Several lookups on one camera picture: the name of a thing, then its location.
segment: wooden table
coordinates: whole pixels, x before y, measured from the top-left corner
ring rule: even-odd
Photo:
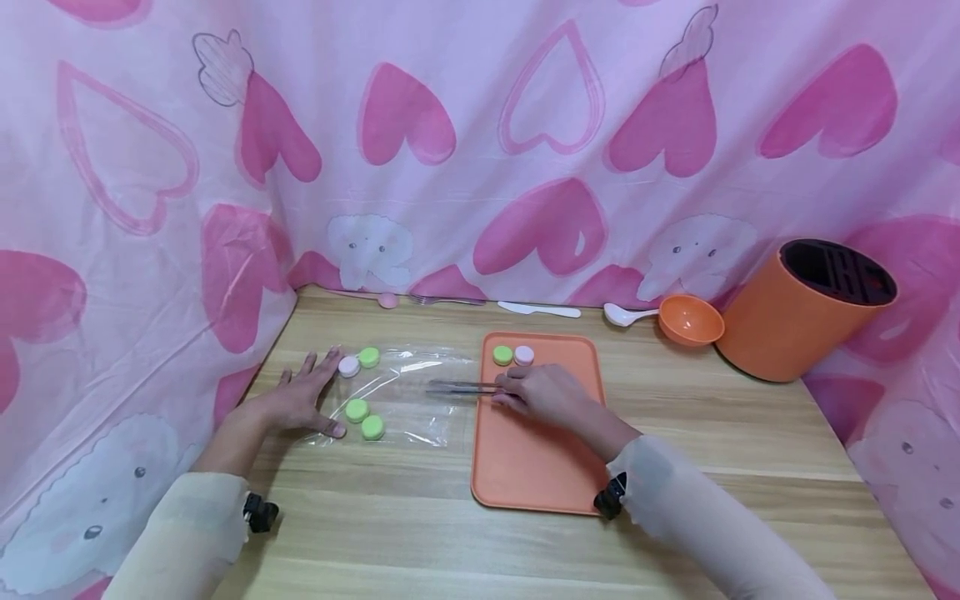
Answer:
[[[614,328],[519,316],[495,304],[415,306],[301,292],[250,394],[272,387],[311,349],[406,343],[478,358],[492,330],[589,336],[600,350],[610,407],[682,449],[787,539],[838,598],[932,598],[801,383],[767,385],[710,349],[665,343],[650,321]],[[482,507],[470,495],[473,414],[446,447],[268,440],[252,487],[284,513],[252,536],[217,598],[714,598],[685,557],[627,518]]]

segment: tweezers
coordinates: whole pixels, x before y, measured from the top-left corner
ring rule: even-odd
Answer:
[[[495,383],[433,379],[427,383],[426,392],[448,396],[492,396],[498,389]]]

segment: pink curtain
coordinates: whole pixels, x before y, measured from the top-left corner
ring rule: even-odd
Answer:
[[[807,383],[960,597],[960,5],[35,0],[0,31],[0,597],[99,596],[295,287],[720,303],[797,236],[900,283]]]

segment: black wrist strap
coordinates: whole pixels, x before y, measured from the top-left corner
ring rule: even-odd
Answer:
[[[593,498],[593,506],[606,520],[614,520],[623,507],[620,498],[627,492],[627,473],[620,473],[610,480],[607,487]]]
[[[247,502],[243,507],[243,516],[250,525],[250,530],[255,534],[262,534],[270,531],[274,526],[276,516],[280,509],[273,502],[267,502],[263,496],[251,493],[247,496]]]

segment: pink bottle cap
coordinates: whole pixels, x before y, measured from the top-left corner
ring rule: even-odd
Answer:
[[[337,371],[343,377],[354,377],[360,372],[360,361],[357,360],[356,356],[344,356],[340,359]]]
[[[514,348],[514,362],[521,367],[534,364],[534,349],[529,346],[517,346]]]

